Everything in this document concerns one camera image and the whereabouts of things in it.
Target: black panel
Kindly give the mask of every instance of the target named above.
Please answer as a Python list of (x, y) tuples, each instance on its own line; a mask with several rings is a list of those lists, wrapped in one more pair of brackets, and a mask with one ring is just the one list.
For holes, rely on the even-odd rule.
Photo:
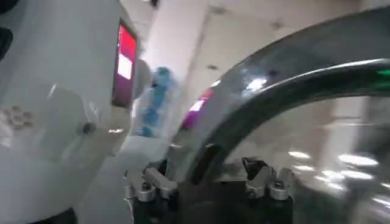
[(77, 217), (73, 209), (68, 209), (59, 215), (32, 224), (77, 224)]
[(0, 28), (0, 61), (4, 58), (5, 53), (7, 53), (10, 48), (12, 38), (11, 30)]
[(0, 14), (8, 12), (12, 8), (14, 8), (14, 6), (16, 5), (16, 3), (18, 3), (18, 1), (19, 0), (1, 0), (0, 1)]

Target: ceiling light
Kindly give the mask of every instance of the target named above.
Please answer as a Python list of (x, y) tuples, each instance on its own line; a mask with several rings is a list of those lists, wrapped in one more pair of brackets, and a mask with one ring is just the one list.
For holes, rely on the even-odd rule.
[(389, 200), (385, 200), (384, 198), (380, 198), (380, 197), (375, 197), (373, 198), (374, 201), (380, 203), (380, 204), (383, 204), (385, 206), (390, 206), (390, 201)]
[(336, 190), (344, 190), (344, 188), (340, 185), (340, 184), (336, 184), (336, 183), (328, 183), (328, 186), (330, 188), (333, 188), (333, 189), (336, 189)]
[(220, 82), (221, 82), (220, 80), (213, 82), (213, 84), (211, 84), (211, 87), (217, 86)]
[(335, 171), (332, 171), (332, 170), (324, 170), (322, 171), (322, 173), (329, 177), (330, 179), (338, 179), (338, 180), (343, 180), (345, 179), (345, 176), (341, 173), (337, 173)]
[(386, 188), (390, 189), (390, 184), (386, 184), (386, 183), (380, 183), (380, 185), (382, 185), (382, 186), (384, 186), (384, 187), (386, 187)]
[(343, 170), (341, 171), (341, 174), (343, 174), (346, 177), (354, 178), (354, 179), (362, 179), (362, 180), (373, 179), (373, 176), (369, 175), (368, 173), (363, 173), (363, 172), (353, 171), (353, 170)]
[(299, 159), (310, 159), (310, 155), (303, 153), (303, 152), (288, 152), (288, 154), (292, 157), (299, 158)]
[(322, 177), (322, 176), (314, 176), (315, 179), (317, 180), (321, 180), (323, 182), (326, 182), (326, 183), (329, 183), (330, 182), (330, 179), (329, 178), (326, 178), (326, 177)]
[(294, 166), (297, 170), (301, 171), (314, 171), (315, 169), (311, 166)]
[(365, 157), (365, 156), (343, 154), (343, 155), (339, 155), (339, 159), (342, 162), (354, 164), (357, 166), (376, 166), (376, 165), (378, 165), (378, 162), (376, 160), (369, 158), (369, 157)]
[(261, 89), (266, 82), (266, 79), (255, 79), (251, 81), (251, 83), (246, 87), (246, 89), (250, 91), (257, 91)]

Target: reflective surface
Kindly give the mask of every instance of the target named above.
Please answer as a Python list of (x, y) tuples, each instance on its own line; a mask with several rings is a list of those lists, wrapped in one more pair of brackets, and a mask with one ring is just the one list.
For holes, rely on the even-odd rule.
[(215, 174), (254, 128), (290, 108), (332, 97), (387, 96), (389, 12), (383, 8), (310, 27), (229, 70), (186, 134), (185, 150), (172, 159), (168, 175), (189, 180), (206, 146), (218, 144), (222, 151), (207, 175)]
[(384, 117), (390, 107), (379, 102), (390, 98), (325, 100), (288, 110), (241, 141), (218, 180), (245, 180), (241, 158), (256, 157), (296, 175), (294, 223), (389, 223), (390, 122)]

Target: white pillar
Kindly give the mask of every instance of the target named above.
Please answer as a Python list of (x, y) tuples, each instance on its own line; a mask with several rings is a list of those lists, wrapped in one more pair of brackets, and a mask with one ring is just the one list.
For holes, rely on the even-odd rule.
[(151, 69), (168, 67), (183, 84), (207, 14), (208, 0), (164, 0), (149, 32), (142, 58)]
[(390, 0), (362, 0), (360, 3), (360, 11), (384, 7), (390, 5)]

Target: green light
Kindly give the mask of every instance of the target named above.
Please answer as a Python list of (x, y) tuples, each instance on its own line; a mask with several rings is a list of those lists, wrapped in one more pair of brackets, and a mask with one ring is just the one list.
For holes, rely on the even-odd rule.
[(390, 69), (377, 71), (377, 73), (381, 75), (390, 75)]
[(390, 82), (380, 82), (374, 84), (374, 88), (389, 88), (390, 87)]

